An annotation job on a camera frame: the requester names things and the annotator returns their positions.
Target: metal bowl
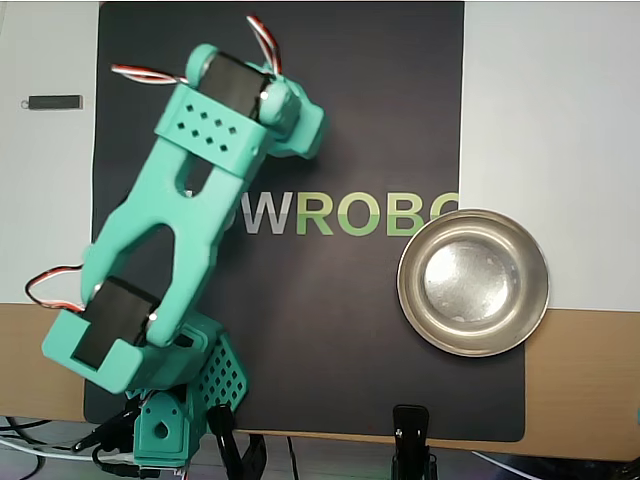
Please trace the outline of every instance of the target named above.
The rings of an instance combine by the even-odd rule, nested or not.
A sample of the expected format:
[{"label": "metal bowl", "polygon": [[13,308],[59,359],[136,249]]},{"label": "metal bowl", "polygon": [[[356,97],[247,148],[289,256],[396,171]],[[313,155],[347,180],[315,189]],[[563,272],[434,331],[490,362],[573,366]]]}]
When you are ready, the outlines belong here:
[{"label": "metal bowl", "polygon": [[425,340],[486,357],[523,342],[542,320],[549,274],[542,252],[513,220],[458,210],[420,229],[398,266],[398,296]]}]

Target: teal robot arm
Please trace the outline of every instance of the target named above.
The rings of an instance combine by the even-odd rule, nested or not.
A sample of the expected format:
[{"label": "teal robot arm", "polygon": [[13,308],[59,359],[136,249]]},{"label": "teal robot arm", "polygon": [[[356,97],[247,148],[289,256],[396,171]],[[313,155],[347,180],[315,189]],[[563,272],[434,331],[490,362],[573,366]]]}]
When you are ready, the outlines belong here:
[{"label": "teal robot arm", "polygon": [[[212,45],[192,52],[186,73],[128,198],[85,253],[86,309],[62,311],[43,344],[45,356],[109,392],[146,396],[135,427],[139,465],[187,463],[206,431],[206,411],[235,408],[246,393],[223,328],[194,304],[265,157],[311,158],[326,127],[324,111],[300,85]],[[185,187],[191,154],[213,165],[197,195]],[[171,284],[154,299],[118,275],[159,226],[173,230],[175,249]]]}]

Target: black mat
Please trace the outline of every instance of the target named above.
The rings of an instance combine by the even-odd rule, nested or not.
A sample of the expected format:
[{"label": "black mat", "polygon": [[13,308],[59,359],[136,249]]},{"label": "black mat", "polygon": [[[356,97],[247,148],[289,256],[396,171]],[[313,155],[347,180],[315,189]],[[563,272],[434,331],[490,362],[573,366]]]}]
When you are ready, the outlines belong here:
[{"label": "black mat", "polygon": [[[133,184],[172,91],[111,74],[112,62],[180,73],[191,49],[209,42],[262,63],[244,20],[255,11],[281,44],[285,74],[331,120],[316,161],[266,161],[251,188],[251,217],[239,210],[200,302],[202,312],[228,328],[249,374],[241,428],[388,435],[392,407],[417,403],[431,410],[432,437],[522,437],[524,349],[465,359],[422,340],[404,319],[395,290],[408,237],[387,234],[389,192],[417,194],[427,219],[438,195],[457,191],[463,9],[420,2],[102,7],[94,237]],[[292,192],[283,233],[273,232],[266,212],[259,233],[247,233],[260,192],[271,193],[276,212]],[[302,222],[306,234],[298,233],[299,192],[329,195],[332,235],[313,221]],[[368,235],[345,232],[337,219],[338,205],[353,192],[379,205],[379,224]],[[363,202],[351,206],[348,220],[367,223]],[[166,232],[154,238],[124,276],[161,294],[170,248]],[[102,421],[119,402],[90,386],[86,416]]]}]

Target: desk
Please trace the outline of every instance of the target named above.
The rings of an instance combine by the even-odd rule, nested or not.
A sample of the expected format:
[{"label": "desk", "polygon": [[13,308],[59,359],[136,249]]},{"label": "desk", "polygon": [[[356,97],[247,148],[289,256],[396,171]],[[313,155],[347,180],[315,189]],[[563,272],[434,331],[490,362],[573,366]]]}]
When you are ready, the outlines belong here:
[{"label": "desk", "polygon": [[[55,312],[0,305],[4,415],[83,421],[83,381],[45,359]],[[527,426],[516,443],[433,440],[445,448],[628,461],[640,454],[640,313],[550,310],[526,344]],[[295,435],[391,443],[392,437]]]}]

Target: green letters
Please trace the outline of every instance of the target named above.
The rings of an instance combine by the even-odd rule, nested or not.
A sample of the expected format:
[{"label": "green letters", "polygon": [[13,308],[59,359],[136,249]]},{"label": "green letters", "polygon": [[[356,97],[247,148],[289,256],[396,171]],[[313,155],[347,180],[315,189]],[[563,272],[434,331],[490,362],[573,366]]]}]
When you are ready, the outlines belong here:
[{"label": "green letters", "polygon": [[[309,200],[322,202],[319,210],[309,210]],[[324,219],[333,210],[333,200],[326,193],[322,192],[299,192],[298,193],[298,224],[296,231],[298,235],[307,234],[307,219],[316,222],[320,233],[323,235],[333,235],[333,232]]]},{"label": "green letters", "polygon": [[443,193],[442,195],[437,197],[431,204],[431,220],[435,220],[441,215],[442,207],[444,207],[445,203],[448,203],[448,202],[458,203],[459,198],[460,198],[460,195],[453,192]]},{"label": "green letters", "polygon": [[[364,202],[369,208],[369,220],[362,227],[354,227],[349,223],[349,207],[356,201]],[[338,205],[338,223],[342,230],[354,237],[363,237],[373,232],[380,223],[380,206],[376,199],[368,193],[354,192],[345,196]]]},{"label": "green letters", "polygon": [[[398,202],[401,200],[409,202],[411,206],[405,210],[399,210]],[[415,234],[424,225],[424,220],[419,215],[420,210],[422,210],[422,198],[419,195],[409,192],[389,192],[387,194],[387,235],[410,237]],[[398,227],[399,218],[411,220],[411,227]]]}]

